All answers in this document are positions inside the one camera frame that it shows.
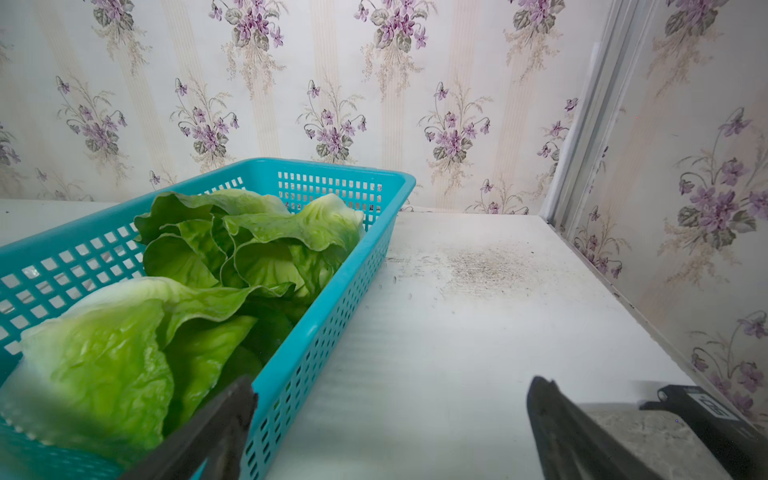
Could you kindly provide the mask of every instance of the violet flower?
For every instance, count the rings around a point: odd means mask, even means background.
[[[445,121],[448,123],[448,128],[456,126],[456,116],[451,112],[445,114]]]
[[[537,154],[539,157],[544,157],[544,158],[547,158],[547,157],[549,157],[549,152],[551,152],[551,151],[552,151],[552,150],[551,150],[551,148],[549,147],[549,144],[544,144],[544,147],[541,147],[541,150],[540,150],[540,151],[538,151],[538,152],[536,152],[536,154]]]
[[[700,225],[707,232],[717,230],[726,230],[731,215],[738,209],[738,205],[733,202],[736,192],[733,190],[721,193],[710,208],[701,211]]]
[[[310,97],[312,98],[318,97],[320,95],[320,87],[315,86],[314,80],[310,80],[310,89],[307,93],[310,94]]]
[[[694,183],[689,182],[688,180],[685,180],[684,178],[680,179],[680,183],[678,184],[678,187],[680,187],[680,195],[689,194],[694,189]]]
[[[422,47],[427,46],[427,38],[429,38],[427,35],[427,29],[424,27],[421,27],[420,30],[416,30],[413,34],[413,38],[416,40],[416,50],[419,50]]]
[[[272,41],[275,44],[275,48],[283,45],[283,36],[280,34],[280,27],[273,28],[270,34],[272,35]]]
[[[722,171],[723,180],[721,183],[733,187],[739,181],[739,177],[749,172],[749,169],[745,169],[744,164],[734,158],[723,164]]]
[[[197,107],[192,109],[192,117],[199,124],[205,123],[205,112]]]
[[[694,368],[698,370],[699,372],[703,372],[704,370],[710,368],[709,365],[707,365],[707,362],[701,358],[697,353],[694,353],[690,356],[690,362],[693,363]]]
[[[739,111],[739,113],[733,117],[733,120],[729,121],[726,124],[720,125],[720,128],[718,130],[723,132],[723,135],[726,137],[730,137],[731,135],[738,135],[741,133],[741,131],[746,128],[747,125],[752,123],[751,120],[743,120],[744,112]]]
[[[470,122],[469,125],[464,127],[464,136],[467,138],[475,138],[478,136],[477,131],[475,131],[475,124]]]
[[[552,129],[549,131],[547,135],[550,135],[551,137],[559,137],[560,132],[562,132],[565,129],[562,125],[560,125],[560,121],[558,120],[557,123],[552,124]]]
[[[331,112],[323,109],[320,118],[323,120],[323,125],[333,125],[333,114]]]
[[[84,107],[84,106],[80,105],[80,107],[78,108],[78,110],[80,111],[80,115],[82,115],[82,116],[83,116],[83,118],[84,118],[85,120],[87,120],[87,121],[93,121],[93,119],[94,119],[94,116],[93,116],[93,114],[91,113],[91,109],[90,109],[90,108],[88,108],[88,107]]]
[[[221,117],[219,117],[216,122],[214,122],[214,127],[219,131],[220,134],[230,133],[230,128],[227,126],[227,124],[224,123],[224,120]]]
[[[69,93],[69,83],[64,83],[60,78],[58,79],[58,90],[62,95]]]
[[[458,131],[454,130],[448,137],[447,143],[444,144],[445,152],[449,157],[453,158],[458,155],[462,149],[462,138],[458,135]]]
[[[598,268],[598,272],[605,275],[605,273],[608,271],[608,257],[600,257],[595,266]]]
[[[221,22],[221,8],[218,8],[215,3],[211,3],[210,7],[213,10],[208,12],[208,16]]]
[[[700,210],[708,208],[712,202],[712,198],[715,195],[715,187],[704,188],[699,187],[695,195],[690,196],[690,202]]]
[[[443,88],[442,84],[440,84],[440,89],[437,90],[435,93],[435,96],[438,100],[442,100],[443,98],[448,96],[448,88]]]
[[[750,192],[750,215],[768,220],[768,190]]]
[[[757,387],[763,386],[763,373],[757,369],[756,363],[742,362],[739,371],[739,383],[748,391],[755,393]]]
[[[355,14],[355,18],[358,20],[368,20],[368,9],[362,6],[362,2],[360,5],[357,5],[357,13]]]
[[[104,117],[104,128],[107,130],[118,131],[118,126],[115,125],[109,117]]]
[[[737,323],[744,327],[742,331],[746,336],[754,335],[758,339],[761,339],[768,335],[765,330],[766,319],[764,318],[758,320],[739,319]]]
[[[355,128],[352,126],[352,122],[351,121],[349,121],[349,120],[345,121],[342,124],[341,129],[344,131],[344,133],[346,133],[350,137],[354,137],[355,136]]]

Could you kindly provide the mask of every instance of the basket hole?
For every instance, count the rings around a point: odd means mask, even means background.
[[[71,268],[70,270],[77,277],[85,275],[85,269],[82,266],[80,266],[80,265],[77,265],[77,266]]]
[[[15,309],[13,308],[13,305],[11,305],[11,302],[7,300],[3,300],[0,302],[0,313],[2,313],[3,315],[8,315],[13,310]]]
[[[18,278],[16,278],[16,275],[14,275],[13,273],[10,273],[9,275],[2,277],[2,282],[8,288],[14,288],[15,286],[19,286],[20,284],[20,282],[18,281]]]
[[[22,350],[21,343],[14,340],[13,342],[10,342],[8,345],[3,347],[10,353],[11,355],[18,355],[19,352]]]
[[[32,315],[34,315],[34,316],[36,316],[38,318],[42,318],[42,317],[48,315],[48,311],[42,305],[37,305],[35,308],[30,310],[30,312],[32,312]]]
[[[53,291],[53,288],[48,284],[48,281],[38,283],[35,287],[40,290],[40,293],[50,293]]]
[[[15,326],[18,329],[25,329],[29,326],[29,320],[24,318],[23,316],[19,315],[13,320],[11,320],[11,323],[13,323],[13,326]]]
[[[58,264],[52,258],[46,258],[40,263],[42,263],[45,269],[49,272],[55,268],[58,268]]]
[[[69,277],[66,275],[66,273],[59,273],[57,276],[54,277],[54,279],[59,285],[66,285],[67,283],[71,282],[71,280],[69,280]]]
[[[81,296],[83,296],[82,293],[80,293],[80,290],[76,286],[73,286],[71,289],[67,290],[67,295],[69,295],[69,298],[73,300],[77,300]]]
[[[38,269],[34,268],[33,266],[27,266],[26,268],[22,268],[22,272],[24,272],[24,275],[27,276],[29,279],[37,278],[40,276],[40,272],[38,272]]]
[[[16,293],[16,298],[21,300],[22,303],[30,303],[35,298],[32,296],[31,293],[29,293],[29,290],[24,290],[22,292]]]

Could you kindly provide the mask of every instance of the perforated basket side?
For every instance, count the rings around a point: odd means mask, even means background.
[[[263,478],[274,460],[285,434],[309,395],[320,371],[352,318],[360,299],[368,291],[371,280],[379,271],[392,238],[394,220],[389,223],[376,246],[357,270],[354,280],[347,286],[322,326],[316,330],[310,345],[300,356],[280,385],[285,385],[276,398],[261,404],[253,416],[250,436],[241,462],[241,478]],[[260,392],[261,378],[253,383]]]

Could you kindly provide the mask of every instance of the lettuce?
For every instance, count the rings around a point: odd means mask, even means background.
[[[175,397],[174,371],[163,350],[179,350],[174,337],[191,319],[229,319],[253,290],[200,290],[153,277],[96,290],[22,333],[24,356],[0,388],[0,412],[43,443],[131,464],[163,440]],[[231,338],[231,349],[247,330]],[[210,355],[204,349],[195,354],[199,362]],[[210,386],[198,389],[204,396]]]

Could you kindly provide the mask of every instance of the purple flower pattern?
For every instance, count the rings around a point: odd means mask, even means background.
[[[491,215],[528,215],[528,207],[523,204],[523,199],[509,192],[504,179],[499,183],[501,186],[497,187],[486,178],[480,186],[480,200],[464,211]]]
[[[192,147],[196,154],[192,158],[200,164],[200,172],[205,173],[223,167],[234,159],[227,153],[230,127],[237,129],[237,115],[233,111],[223,113],[226,109],[224,99],[229,94],[220,92],[208,97],[206,86],[192,81],[192,95],[185,101],[182,97],[187,93],[187,85],[176,79],[176,96],[179,101],[177,110],[170,116],[176,121],[179,131],[193,138]]]
[[[98,162],[100,169],[104,165],[111,166],[115,173],[115,183],[119,184],[127,178],[129,167],[123,163],[126,157],[118,147],[118,125],[112,118],[117,116],[118,124],[124,127],[126,122],[123,112],[113,110],[108,113],[112,107],[108,100],[113,95],[111,92],[100,91],[91,95],[87,84],[76,81],[75,85],[75,92],[70,93],[69,83],[65,83],[61,77],[56,77],[56,88],[64,99],[57,116],[67,118],[65,123],[74,134],[83,134],[90,157]]]
[[[323,109],[317,114],[313,99],[320,96],[320,87],[315,85],[314,80],[310,80],[307,85],[306,97],[309,105],[305,106],[305,111],[296,122],[304,121],[304,133],[310,140],[317,135],[317,145],[315,151],[319,155],[320,161],[330,164],[350,164],[354,159],[349,156],[349,148],[355,143],[352,137],[357,131],[366,131],[366,116],[358,114],[351,118],[353,112],[357,112],[356,102],[362,100],[362,96],[353,94],[347,98],[340,98],[341,87],[335,87],[325,80],[326,86],[323,91],[328,96],[331,110]]]
[[[373,0],[361,0],[354,17],[362,22],[370,20],[376,27],[373,40],[363,47],[366,80],[373,75],[374,64],[379,63],[376,77],[382,98],[388,85],[395,78],[396,94],[409,85],[409,73],[421,71],[411,58],[411,50],[426,48],[425,22],[430,13],[437,13],[432,0],[380,0],[377,7]]]
[[[672,3],[667,0],[667,7]],[[728,0],[677,0],[674,3],[677,10],[667,19],[664,37],[653,40],[657,56],[650,64],[648,76],[657,68],[663,69],[667,76],[656,93],[657,98],[673,85],[689,81],[690,64],[703,60],[698,42],[702,38],[715,39],[717,34],[713,33],[712,25],[720,7]]]
[[[598,206],[595,205],[587,215],[587,224],[579,227],[574,238],[574,246],[598,272],[605,276],[610,270],[612,277],[617,279],[624,268],[624,264],[618,259],[621,249],[631,250],[631,248],[625,239],[611,235],[616,224],[609,219],[598,222],[601,217],[603,215],[598,212]]]
[[[507,65],[514,56],[523,51],[530,51],[528,63],[520,79],[533,71],[544,69],[544,58],[558,53],[548,44],[548,38],[559,35],[554,29],[557,14],[565,8],[564,0],[518,0],[520,7],[512,17],[514,31],[504,30],[507,43],[511,45],[507,53]]]
[[[554,173],[558,169],[560,161],[560,149],[565,142],[566,132],[570,130],[571,123],[574,120],[574,109],[577,104],[578,98],[566,100],[563,120],[554,122],[550,127],[541,128],[546,140],[544,145],[541,146],[541,150],[536,152],[536,154],[542,158],[551,158],[552,164],[549,165],[546,172],[539,174],[536,177],[536,180],[538,181],[536,190],[528,192],[533,199],[539,198],[544,194],[545,188],[552,181],[552,178],[554,178]]]
[[[115,51],[125,46],[131,60],[131,73],[136,74],[139,65],[147,64],[144,53],[151,48],[137,40],[137,36],[145,32],[134,23],[134,3],[131,0],[91,0],[91,4],[94,6],[93,17],[99,24],[99,28],[94,30],[100,38],[107,40],[110,58],[114,57]]]
[[[257,81],[261,80],[266,91],[275,83],[273,73],[285,69],[270,53],[270,48],[277,50],[285,41],[277,24],[283,11],[287,12],[280,0],[236,0],[230,5],[213,0],[211,3],[208,16],[217,21],[223,19],[232,26],[232,41],[223,49],[230,73],[234,76],[240,70],[251,97]],[[237,64],[238,58],[243,59],[242,65]]]
[[[699,344],[691,353],[692,365],[699,372],[711,369],[707,380],[748,419],[757,417],[752,411],[754,400],[750,394],[765,388],[765,375],[756,362],[737,359],[737,350],[742,349],[737,340],[756,337],[750,341],[760,341],[765,336],[765,322],[766,313],[758,310],[738,319],[730,337],[700,330],[690,332]]]
[[[731,245],[739,235],[756,231],[757,219],[768,220],[768,194],[753,189],[753,185],[760,185],[768,165],[765,140],[760,138],[762,144],[752,167],[737,158],[717,160],[720,140],[740,134],[750,122],[744,119],[744,109],[737,108],[718,128],[711,149],[677,162],[696,167],[683,172],[678,181],[680,195],[689,195],[690,204],[678,211],[676,226],[667,224],[665,230],[673,236],[661,245],[660,252],[686,248],[696,257],[689,260],[690,268],[681,269],[685,274],[671,276],[669,280],[685,278],[698,284],[703,266],[711,256]]]
[[[428,142],[435,141],[432,148],[434,161],[427,161],[433,169],[432,182],[440,176],[447,176],[449,185],[446,191],[460,187],[465,176],[464,168],[467,164],[467,151],[474,145],[473,139],[477,138],[476,124],[482,124],[481,132],[487,134],[490,130],[491,120],[488,117],[477,119],[475,112],[482,114],[482,106],[491,98],[480,97],[474,101],[468,101],[469,89],[466,91],[458,86],[458,93],[450,92],[452,103],[456,106],[456,113],[448,111],[445,99],[449,96],[449,90],[442,82],[438,83],[432,96],[435,109],[429,115],[419,120],[418,125],[426,124],[424,135]]]

